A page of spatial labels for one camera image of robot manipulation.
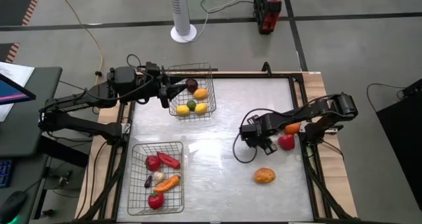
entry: concrete floor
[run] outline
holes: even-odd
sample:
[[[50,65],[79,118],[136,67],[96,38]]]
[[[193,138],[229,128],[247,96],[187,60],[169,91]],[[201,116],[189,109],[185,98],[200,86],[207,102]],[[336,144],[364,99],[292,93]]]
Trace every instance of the concrete floor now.
[[[171,20],[168,0],[69,1],[84,23]],[[210,0],[209,6],[228,1]],[[204,18],[199,2],[189,0],[191,18]],[[291,3],[295,16],[422,11],[422,0],[291,0]],[[244,3],[212,17],[249,17],[251,12],[252,5]],[[30,22],[52,24],[77,24],[64,0],[40,0]],[[351,94],[359,110],[359,116],[339,134],[359,217],[368,221],[421,223],[422,212],[367,101],[365,88],[373,82],[407,86],[421,78],[422,18],[308,21],[297,22],[297,27],[309,70],[322,72],[328,93]],[[148,26],[92,30],[105,55],[103,71],[125,65],[129,53],[139,55],[142,62],[165,66],[206,61],[219,70],[260,70],[263,62],[268,61],[273,70],[300,70],[288,22],[279,22],[269,36],[259,35],[255,23],[209,24],[196,42],[187,45],[173,42],[170,29],[171,26]],[[62,80],[82,87],[93,85],[100,56],[84,30],[0,32],[0,43],[10,42],[20,43],[15,63],[60,66]],[[76,92],[59,85],[56,96]],[[373,88],[371,95],[377,109],[396,101],[396,91],[390,88]],[[76,115],[96,119],[88,110]],[[54,219],[35,222],[68,221],[74,215],[76,202],[49,192],[44,209],[56,208],[57,203],[65,205]]]

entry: green lime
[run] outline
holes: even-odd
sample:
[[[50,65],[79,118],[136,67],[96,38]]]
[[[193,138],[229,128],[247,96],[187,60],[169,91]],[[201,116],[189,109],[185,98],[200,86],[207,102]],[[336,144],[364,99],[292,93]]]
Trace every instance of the green lime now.
[[[190,100],[190,101],[188,101],[187,102],[187,107],[191,110],[191,111],[194,111],[195,110],[195,107],[196,107],[196,103],[195,103],[195,101],[193,101],[193,100]]]

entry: wire basket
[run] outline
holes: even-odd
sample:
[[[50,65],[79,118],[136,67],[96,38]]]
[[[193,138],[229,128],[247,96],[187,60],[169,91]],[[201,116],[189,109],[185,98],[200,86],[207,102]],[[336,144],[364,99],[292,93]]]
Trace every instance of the wire basket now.
[[[153,210],[148,205],[148,197],[157,185],[152,182],[150,188],[145,188],[147,178],[154,172],[146,168],[145,161],[149,155],[163,152],[180,161],[180,169],[173,169],[162,164],[159,171],[166,174],[166,179],[180,176],[180,182],[171,190],[164,192],[164,204],[161,208]],[[165,213],[179,213],[185,208],[185,191],[183,188],[183,144],[181,142],[161,142],[137,144],[133,146],[131,158],[131,178],[129,183],[129,198],[127,200],[127,213],[129,215],[152,215]]]
[[[188,78],[193,78],[198,82],[198,88],[205,88],[207,97],[204,99],[195,99],[193,93],[187,89],[183,90],[179,95],[172,99],[169,105],[169,113],[177,117],[181,121],[201,121],[207,120],[217,109],[216,97],[214,94],[214,85],[212,82],[211,65],[209,63],[193,63],[188,65],[170,66],[167,70],[168,74],[174,76],[184,76],[186,79],[176,83],[184,84]],[[179,105],[186,105],[188,101],[193,100],[196,104],[206,103],[207,110],[204,113],[195,113],[190,111],[187,115],[178,115],[176,108]]]

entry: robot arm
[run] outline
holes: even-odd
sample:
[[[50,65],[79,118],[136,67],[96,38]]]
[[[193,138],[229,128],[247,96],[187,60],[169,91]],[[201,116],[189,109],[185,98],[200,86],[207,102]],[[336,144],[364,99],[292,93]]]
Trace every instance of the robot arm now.
[[[339,121],[350,121],[357,116],[357,110],[353,98],[347,94],[334,94],[317,98],[305,106],[293,109],[285,113],[272,112],[261,116],[249,118],[248,125],[242,125],[239,129],[241,139],[246,141],[249,147],[260,146],[267,155],[275,152],[277,148],[272,146],[268,138],[275,135],[286,125],[306,121],[321,116],[316,123],[305,126],[306,139],[316,142],[324,137],[325,130]]]
[[[175,85],[183,80],[182,77],[168,76],[163,67],[160,70],[151,62],[142,67],[145,68],[142,75],[138,75],[132,67],[110,69],[107,82],[95,85],[80,94],[47,100],[45,107],[40,109],[38,126],[47,132],[68,128],[101,135],[108,144],[116,144],[122,135],[128,132],[122,124],[104,125],[74,118],[67,113],[89,107],[110,108],[114,107],[117,101],[120,103],[136,101],[145,104],[154,96],[160,99],[163,108],[168,108],[169,101],[186,88],[184,84]]]

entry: blue keyboard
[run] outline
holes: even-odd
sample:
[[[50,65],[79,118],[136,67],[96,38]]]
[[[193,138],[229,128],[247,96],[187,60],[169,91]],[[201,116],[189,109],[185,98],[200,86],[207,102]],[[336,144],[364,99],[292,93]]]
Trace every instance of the blue keyboard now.
[[[12,160],[0,159],[0,188],[9,187],[11,181]]]

